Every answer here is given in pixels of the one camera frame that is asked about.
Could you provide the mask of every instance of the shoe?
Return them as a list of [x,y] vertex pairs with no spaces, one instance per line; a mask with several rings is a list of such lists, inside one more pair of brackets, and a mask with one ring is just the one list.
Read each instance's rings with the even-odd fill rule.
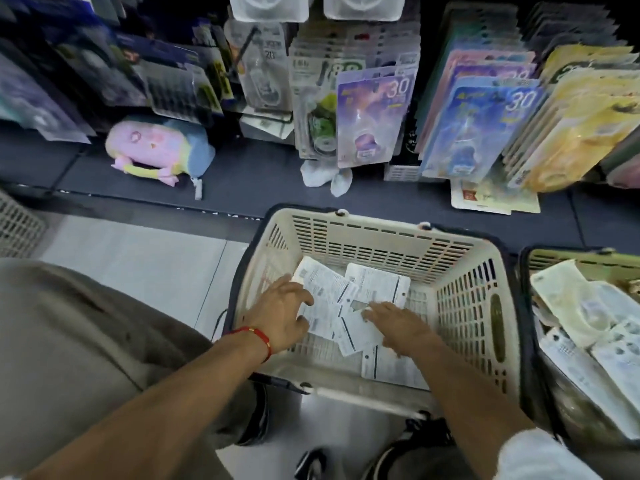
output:
[[407,419],[404,422],[404,432],[396,443],[409,442],[421,448],[455,446],[456,442],[445,419],[434,420],[429,413],[423,413],[427,414],[427,419]]
[[400,437],[369,466],[362,480],[387,478],[391,466],[405,453],[418,448],[454,447],[456,442],[444,418],[433,420],[426,411],[427,419],[407,419]]
[[324,448],[307,451],[300,458],[293,478],[296,480],[322,480],[327,463],[327,453]]
[[257,382],[253,383],[256,396],[256,406],[249,424],[236,445],[256,446],[264,443],[269,428],[269,405],[267,401],[267,387]]

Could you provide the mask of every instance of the pink plush toy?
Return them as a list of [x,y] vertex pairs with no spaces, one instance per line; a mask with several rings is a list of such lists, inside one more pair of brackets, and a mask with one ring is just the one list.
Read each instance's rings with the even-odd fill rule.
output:
[[202,126],[178,120],[164,120],[160,124],[121,121],[111,129],[104,145],[115,159],[112,167],[137,177],[155,178],[172,187],[178,183],[176,175],[181,173],[201,177],[214,154]]

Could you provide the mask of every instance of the red string bracelet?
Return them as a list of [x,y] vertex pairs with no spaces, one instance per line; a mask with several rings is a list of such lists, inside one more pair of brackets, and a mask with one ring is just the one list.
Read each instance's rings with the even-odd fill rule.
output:
[[230,331],[228,333],[228,335],[231,335],[233,333],[238,333],[239,331],[250,331],[250,332],[256,334],[258,337],[260,337],[261,341],[263,341],[265,343],[265,345],[267,345],[267,348],[269,350],[269,354],[267,355],[267,358],[264,359],[262,361],[262,363],[267,362],[269,360],[269,357],[271,357],[271,342],[269,341],[269,338],[267,337],[265,332],[263,332],[259,328],[244,326],[244,327],[240,327],[240,328],[237,328],[235,330]]

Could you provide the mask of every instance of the white floor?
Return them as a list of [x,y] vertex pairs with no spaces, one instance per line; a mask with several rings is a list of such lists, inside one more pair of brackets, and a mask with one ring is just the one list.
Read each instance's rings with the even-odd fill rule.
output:
[[[43,214],[50,223],[35,258],[66,266],[217,339],[231,281],[247,244],[87,217]],[[346,478],[404,426],[402,418],[316,396],[269,389],[272,428],[267,443],[229,447],[220,458],[238,480],[288,480],[302,453],[329,447]]]

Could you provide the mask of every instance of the hand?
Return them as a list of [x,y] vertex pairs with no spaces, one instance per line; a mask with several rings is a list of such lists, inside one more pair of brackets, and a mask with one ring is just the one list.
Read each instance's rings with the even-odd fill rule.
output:
[[298,316],[300,305],[314,304],[301,284],[285,274],[265,291],[243,317],[243,325],[259,328],[269,338],[271,352],[277,354],[299,342],[309,331],[309,322]]
[[411,357],[416,348],[426,340],[437,337],[429,325],[411,310],[401,310],[393,303],[370,303],[370,309],[362,311],[362,318],[369,320],[385,336],[382,345],[395,350],[398,355]]

